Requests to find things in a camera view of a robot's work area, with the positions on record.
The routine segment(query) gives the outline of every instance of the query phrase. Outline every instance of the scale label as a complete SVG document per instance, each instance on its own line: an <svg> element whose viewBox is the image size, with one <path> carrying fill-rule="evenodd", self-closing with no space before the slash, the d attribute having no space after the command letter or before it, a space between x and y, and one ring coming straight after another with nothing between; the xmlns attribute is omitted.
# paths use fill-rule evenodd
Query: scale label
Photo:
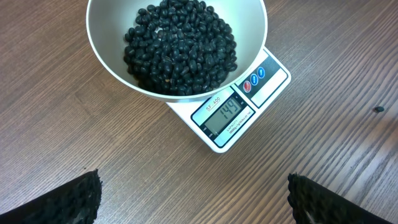
<svg viewBox="0 0 398 224"><path fill-rule="evenodd" d="M233 93L234 90L231 87L217 93L195 112L192 120L201 126Z"/></svg>

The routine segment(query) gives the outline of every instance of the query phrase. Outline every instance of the wooden table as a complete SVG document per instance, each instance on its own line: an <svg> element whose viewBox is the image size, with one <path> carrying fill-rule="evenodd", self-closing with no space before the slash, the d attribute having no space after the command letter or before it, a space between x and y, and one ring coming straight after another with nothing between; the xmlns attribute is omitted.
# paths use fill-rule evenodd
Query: wooden table
<svg viewBox="0 0 398 224"><path fill-rule="evenodd" d="M226 154L102 67L86 4L0 1L0 213L98 168L96 223L293 223L297 172L398 223L398 1L267 0L292 83Z"/></svg>

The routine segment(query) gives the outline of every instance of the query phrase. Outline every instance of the digital kitchen scale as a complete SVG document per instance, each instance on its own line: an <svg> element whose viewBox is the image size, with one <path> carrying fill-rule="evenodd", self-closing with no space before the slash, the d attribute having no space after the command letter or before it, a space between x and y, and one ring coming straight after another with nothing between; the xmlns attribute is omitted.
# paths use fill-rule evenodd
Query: digital kitchen scale
<svg viewBox="0 0 398 224"><path fill-rule="evenodd" d="M213 97L167 103L218 153L226 152L290 83L290 72L263 48L250 71Z"/></svg>

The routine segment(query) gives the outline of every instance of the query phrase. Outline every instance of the red button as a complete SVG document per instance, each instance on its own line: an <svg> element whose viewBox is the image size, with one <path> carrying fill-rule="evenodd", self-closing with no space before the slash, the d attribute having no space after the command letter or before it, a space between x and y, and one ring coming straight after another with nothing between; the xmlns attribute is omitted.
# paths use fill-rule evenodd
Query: red button
<svg viewBox="0 0 398 224"><path fill-rule="evenodd" d="M244 90L246 93L249 93L249 92L251 91L251 84L250 84L249 81L245 81L245 82L243 83L243 90Z"/></svg>

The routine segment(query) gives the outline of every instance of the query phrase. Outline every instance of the scale button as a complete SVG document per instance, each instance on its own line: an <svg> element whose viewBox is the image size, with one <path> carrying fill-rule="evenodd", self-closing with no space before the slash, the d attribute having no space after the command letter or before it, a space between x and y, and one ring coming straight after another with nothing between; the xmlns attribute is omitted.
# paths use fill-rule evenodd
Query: scale button
<svg viewBox="0 0 398 224"><path fill-rule="evenodd" d="M250 81L252 85L257 85L259 83L259 77L256 74L251 74Z"/></svg>
<svg viewBox="0 0 398 224"><path fill-rule="evenodd" d="M244 90L246 93L249 93L249 92L251 91L251 84L250 84L249 81L245 81L245 82L243 83L243 90Z"/></svg>
<svg viewBox="0 0 398 224"><path fill-rule="evenodd" d="M259 69L257 70L257 74L259 75L259 78L264 78L266 76L266 71L263 67L259 67Z"/></svg>

